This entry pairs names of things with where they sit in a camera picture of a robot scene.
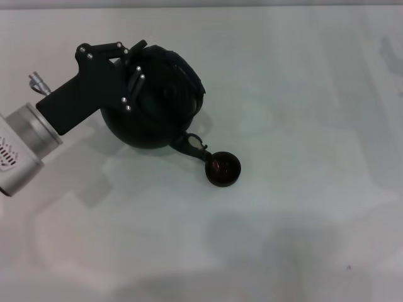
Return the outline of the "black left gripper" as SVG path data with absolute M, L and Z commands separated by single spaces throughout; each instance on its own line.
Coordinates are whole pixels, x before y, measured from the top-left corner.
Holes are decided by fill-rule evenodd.
M 145 74 L 141 66 L 136 66 L 127 88 L 124 64 L 128 65 L 146 46 L 145 40 L 131 48 L 120 42 L 81 44 L 75 53 L 78 73 L 39 101 L 36 109 L 59 135 L 65 135 L 99 109 L 133 110 Z

